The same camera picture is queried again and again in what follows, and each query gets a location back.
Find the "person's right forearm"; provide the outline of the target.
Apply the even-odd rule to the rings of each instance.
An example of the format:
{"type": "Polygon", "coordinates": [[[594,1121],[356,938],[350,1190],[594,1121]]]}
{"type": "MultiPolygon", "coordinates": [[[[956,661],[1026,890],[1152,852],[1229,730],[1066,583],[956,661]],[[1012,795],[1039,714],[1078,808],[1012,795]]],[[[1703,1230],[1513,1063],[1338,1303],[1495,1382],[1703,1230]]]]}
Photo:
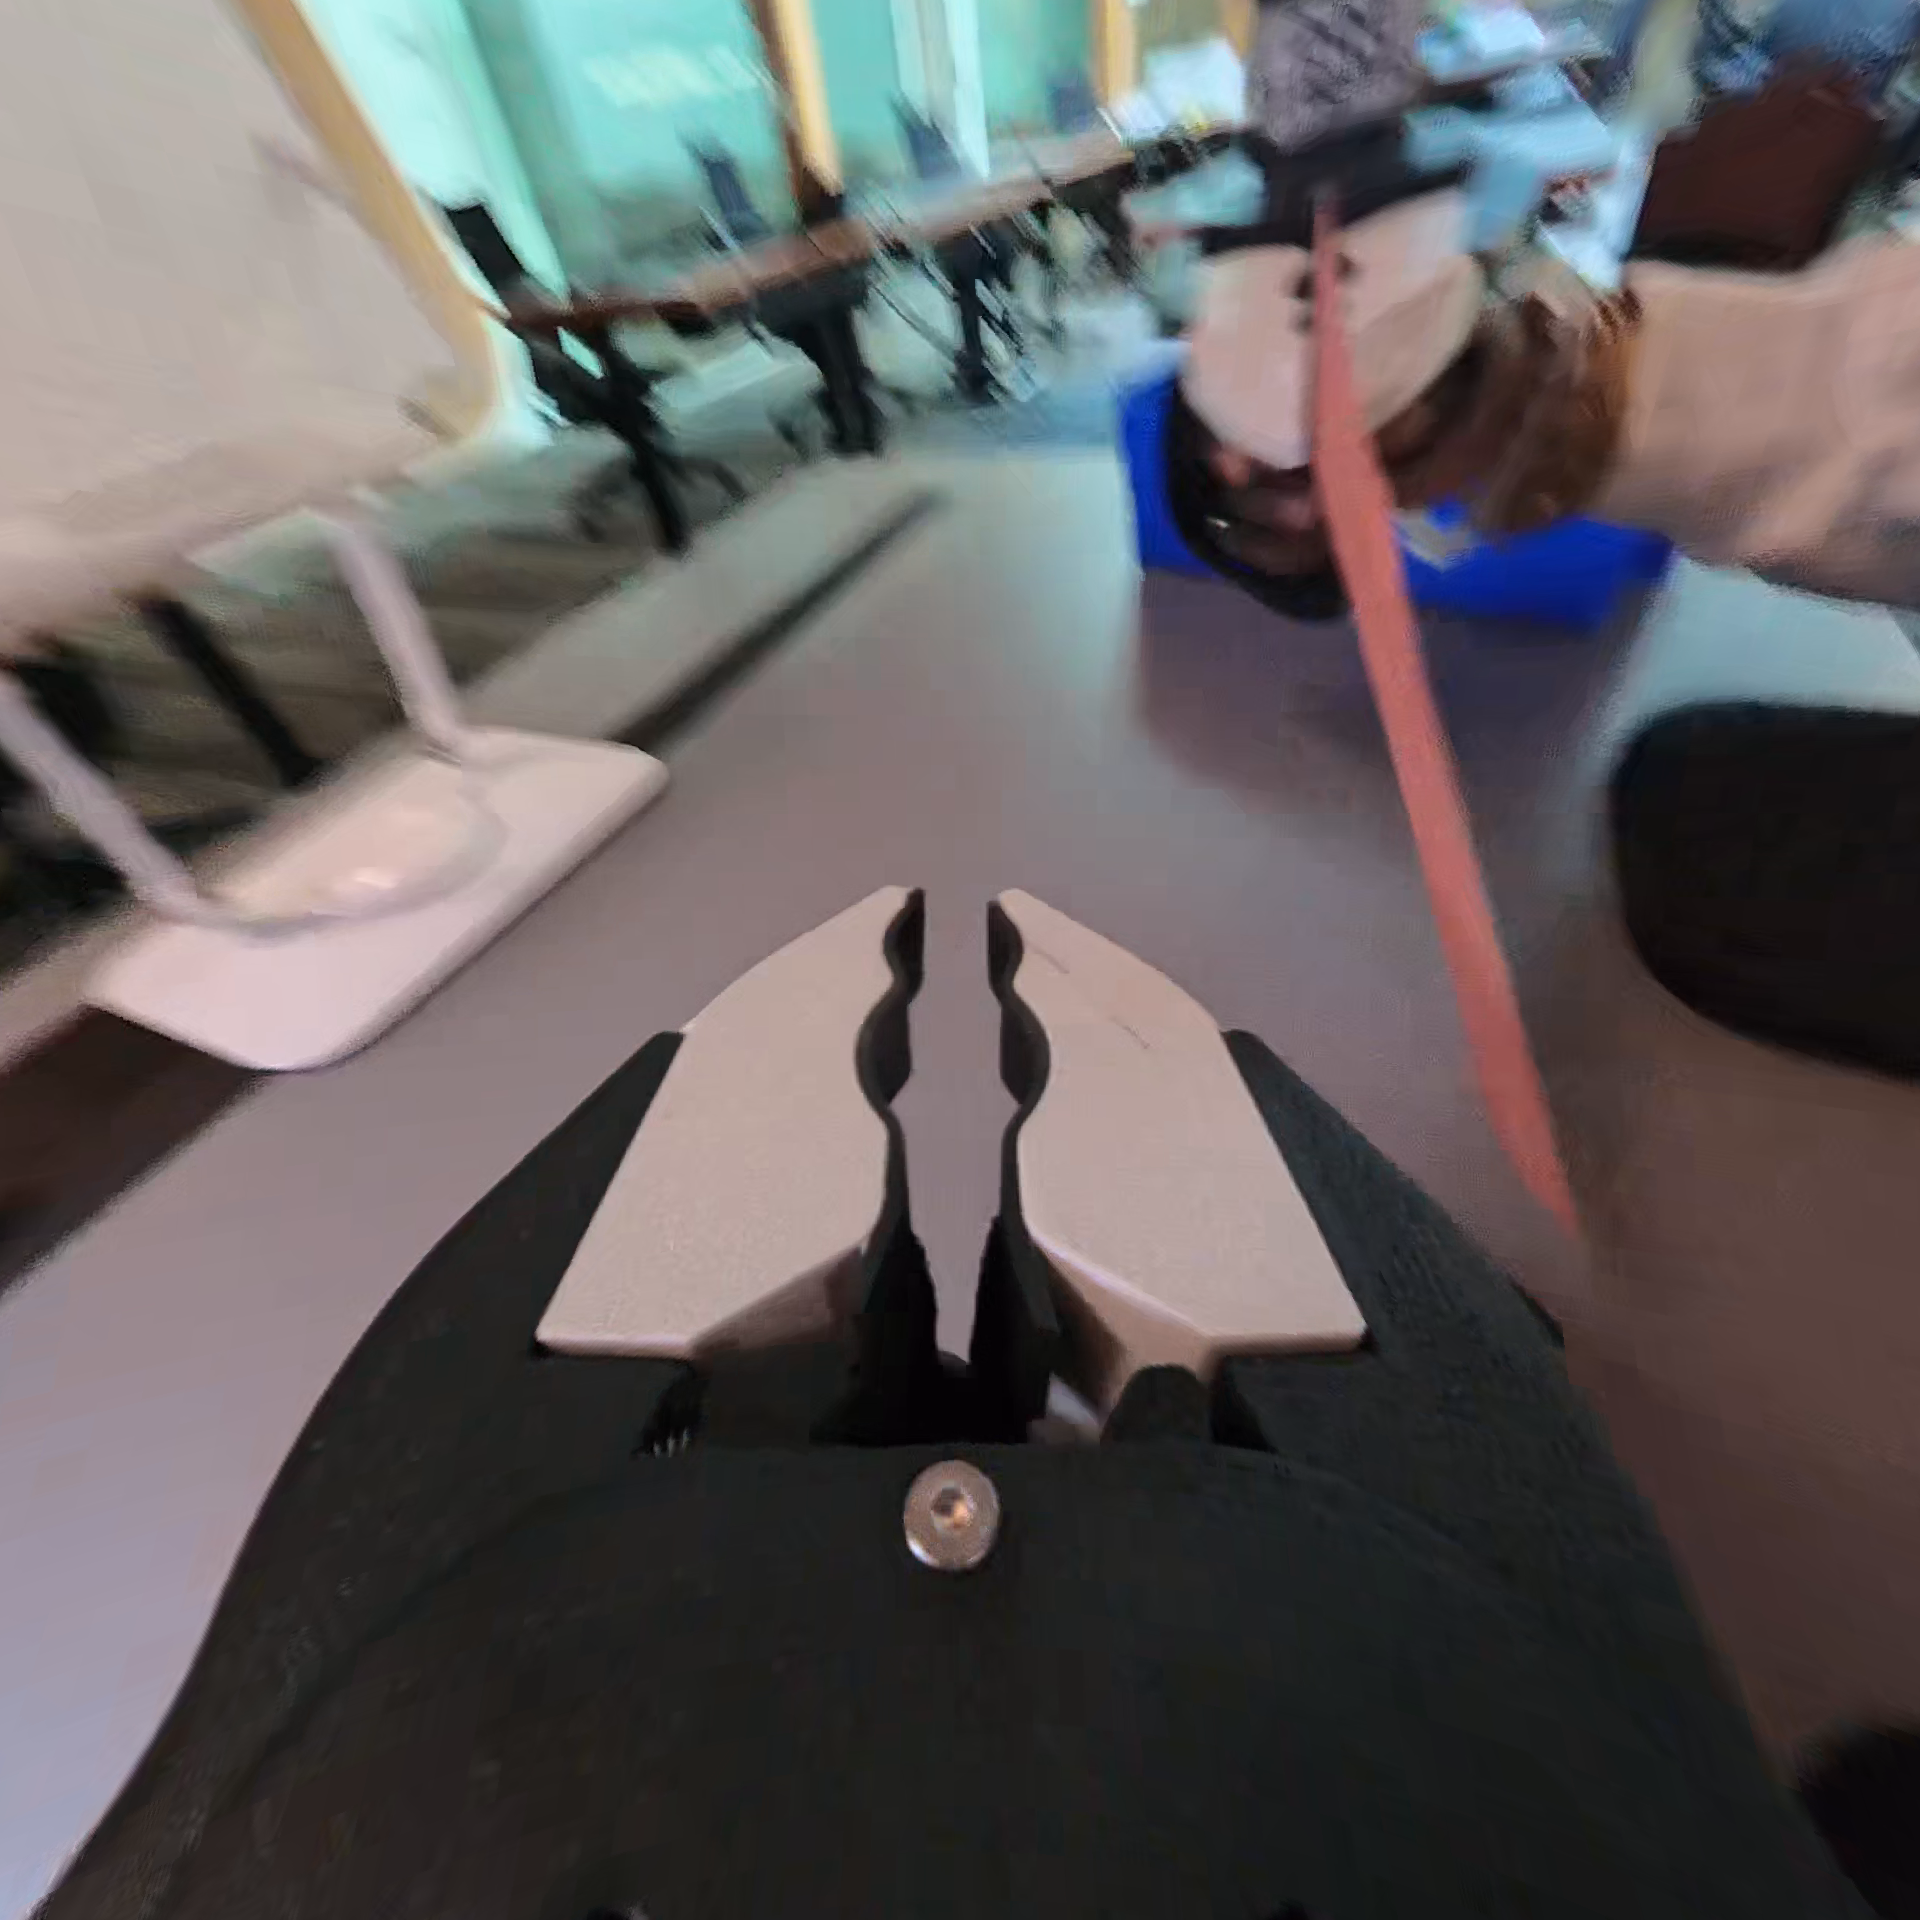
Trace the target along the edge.
{"type": "Polygon", "coordinates": [[[1624,286],[1640,326],[1595,511],[1698,564],[1917,610],[1917,238],[1792,273],[1638,260],[1624,286]]]}

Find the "black mesh chair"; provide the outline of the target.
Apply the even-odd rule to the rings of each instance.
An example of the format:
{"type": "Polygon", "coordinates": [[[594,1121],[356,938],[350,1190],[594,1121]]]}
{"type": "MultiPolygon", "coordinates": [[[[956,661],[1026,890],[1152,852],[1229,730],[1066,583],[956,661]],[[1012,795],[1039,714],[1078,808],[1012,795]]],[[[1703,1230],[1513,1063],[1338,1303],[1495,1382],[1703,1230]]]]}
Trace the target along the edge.
{"type": "Polygon", "coordinates": [[[1620,750],[1606,830],[1626,938],[1697,1016],[1918,1077],[1918,717],[1703,702],[1620,750]]]}

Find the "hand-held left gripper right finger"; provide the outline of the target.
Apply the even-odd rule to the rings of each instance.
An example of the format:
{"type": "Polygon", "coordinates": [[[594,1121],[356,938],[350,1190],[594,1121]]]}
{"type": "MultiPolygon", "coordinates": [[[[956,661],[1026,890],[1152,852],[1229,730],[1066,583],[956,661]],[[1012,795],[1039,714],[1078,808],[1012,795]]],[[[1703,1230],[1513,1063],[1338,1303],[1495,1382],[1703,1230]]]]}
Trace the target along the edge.
{"type": "Polygon", "coordinates": [[[1229,1034],[1172,976],[1037,894],[987,909],[1014,1102],[974,1305],[1004,1423],[1057,1382],[1108,1415],[1135,1380],[1352,1356],[1371,1327],[1229,1034]]]}

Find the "white stand base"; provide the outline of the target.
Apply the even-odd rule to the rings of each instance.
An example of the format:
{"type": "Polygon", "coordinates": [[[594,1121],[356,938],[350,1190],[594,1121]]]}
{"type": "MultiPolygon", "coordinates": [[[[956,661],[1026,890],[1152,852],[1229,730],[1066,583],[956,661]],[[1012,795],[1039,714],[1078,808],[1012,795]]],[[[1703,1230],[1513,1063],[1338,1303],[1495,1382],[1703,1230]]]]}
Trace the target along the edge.
{"type": "Polygon", "coordinates": [[[669,786],[624,741],[406,738],[243,848],[186,914],[108,947],[90,1010],[254,1074],[386,1036],[669,786]]]}

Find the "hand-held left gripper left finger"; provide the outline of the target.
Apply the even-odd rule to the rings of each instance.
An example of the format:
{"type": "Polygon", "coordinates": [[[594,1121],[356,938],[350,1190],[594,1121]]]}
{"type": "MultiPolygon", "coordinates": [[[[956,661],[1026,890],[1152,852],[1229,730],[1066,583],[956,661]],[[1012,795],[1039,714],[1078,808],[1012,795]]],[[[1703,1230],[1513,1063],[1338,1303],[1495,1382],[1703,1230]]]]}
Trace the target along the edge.
{"type": "Polygon", "coordinates": [[[924,894],[887,884],[718,991],[538,1319],[543,1352],[700,1364],[830,1336],[897,1190],[890,1043],[924,894]]]}

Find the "blue plastic bin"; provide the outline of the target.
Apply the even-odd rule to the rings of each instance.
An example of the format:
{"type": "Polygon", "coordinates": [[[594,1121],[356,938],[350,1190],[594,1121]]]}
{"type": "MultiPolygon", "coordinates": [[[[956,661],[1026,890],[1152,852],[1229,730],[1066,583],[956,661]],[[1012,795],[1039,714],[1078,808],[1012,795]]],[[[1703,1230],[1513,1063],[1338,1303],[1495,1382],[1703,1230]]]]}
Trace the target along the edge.
{"type": "MultiPolygon", "coordinates": [[[[1175,368],[1116,388],[1116,443],[1133,498],[1139,564],[1149,573],[1221,579],[1185,536],[1164,470],[1167,426],[1179,391],[1175,368]]],[[[1659,534],[1597,518],[1565,518],[1511,539],[1470,537],[1457,505],[1432,521],[1399,521],[1404,581],[1420,611],[1597,632],[1674,562],[1659,534]]]]}

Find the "white display board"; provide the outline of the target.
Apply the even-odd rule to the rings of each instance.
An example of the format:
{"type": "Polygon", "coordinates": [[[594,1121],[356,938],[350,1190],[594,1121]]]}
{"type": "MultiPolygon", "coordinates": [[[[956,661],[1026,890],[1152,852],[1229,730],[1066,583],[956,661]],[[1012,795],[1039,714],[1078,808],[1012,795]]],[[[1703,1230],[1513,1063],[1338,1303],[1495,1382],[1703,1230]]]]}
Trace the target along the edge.
{"type": "Polygon", "coordinates": [[[7,659],[506,419],[485,302],[298,4],[5,4],[2,41],[7,659]]]}

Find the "brown top desk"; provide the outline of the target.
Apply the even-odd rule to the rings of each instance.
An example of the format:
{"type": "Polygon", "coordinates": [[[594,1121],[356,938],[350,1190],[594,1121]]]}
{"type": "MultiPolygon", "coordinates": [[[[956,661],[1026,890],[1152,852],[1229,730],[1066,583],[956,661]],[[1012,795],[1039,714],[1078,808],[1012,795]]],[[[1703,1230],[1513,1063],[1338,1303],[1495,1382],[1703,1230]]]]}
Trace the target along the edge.
{"type": "Polygon", "coordinates": [[[627,323],[659,323],[685,337],[741,327],[799,347],[821,378],[828,443],[845,456],[885,450],[882,381],[857,332],[857,318],[885,291],[890,268],[914,268],[954,307],[953,396],[969,406],[1007,391],[992,360],[999,333],[1019,366],[1026,343],[1014,319],[1014,272],[1039,257],[1059,290],[1052,222],[1092,223],[1123,269],[1135,264],[1124,216],[1129,194],[1189,173],[1222,153],[1227,123],[1170,128],[1149,136],[1087,132],[1026,147],[1009,171],[944,182],[911,204],[847,209],[813,225],[742,247],[713,252],[654,286],[555,294],[526,268],[493,279],[496,309],[536,370],[559,371],[561,349],[576,341],[597,364],[605,399],[588,413],[627,450],[628,467],[660,543],[680,556],[690,543],[685,483],[697,462],[666,443],[654,403],[659,375],[644,371],[617,340],[627,323]]]}

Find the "red square paper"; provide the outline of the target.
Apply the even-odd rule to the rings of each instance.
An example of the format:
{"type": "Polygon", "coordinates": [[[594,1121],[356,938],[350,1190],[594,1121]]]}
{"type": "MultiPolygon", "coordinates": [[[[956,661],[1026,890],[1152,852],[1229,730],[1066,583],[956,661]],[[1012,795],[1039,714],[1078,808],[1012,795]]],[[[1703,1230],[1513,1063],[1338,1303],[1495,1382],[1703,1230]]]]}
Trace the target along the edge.
{"type": "Polygon", "coordinates": [[[1312,200],[1311,246],[1315,490],[1488,1125],[1532,1201],[1580,1251],[1586,1234],[1428,677],[1386,475],[1364,422],[1341,295],[1341,242],[1336,191],[1322,185],[1312,200]]]}

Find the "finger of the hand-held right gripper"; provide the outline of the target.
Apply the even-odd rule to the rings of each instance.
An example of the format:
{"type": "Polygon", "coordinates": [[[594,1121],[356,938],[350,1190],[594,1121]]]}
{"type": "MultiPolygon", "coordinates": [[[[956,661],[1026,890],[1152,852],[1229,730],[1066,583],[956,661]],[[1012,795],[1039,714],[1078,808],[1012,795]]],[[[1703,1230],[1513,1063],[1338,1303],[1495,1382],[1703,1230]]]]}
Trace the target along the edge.
{"type": "Polygon", "coordinates": [[[1182,396],[1214,439],[1258,467],[1315,456],[1316,264],[1264,246],[1202,260],[1187,329],[1182,396]]]}
{"type": "Polygon", "coordinates": [[[1362,419],[1404,415],[1473,346],[1486,268],[1467,191],[1426,191],[1371,212],[1338,242],[1338,291],[1362,419]]]}

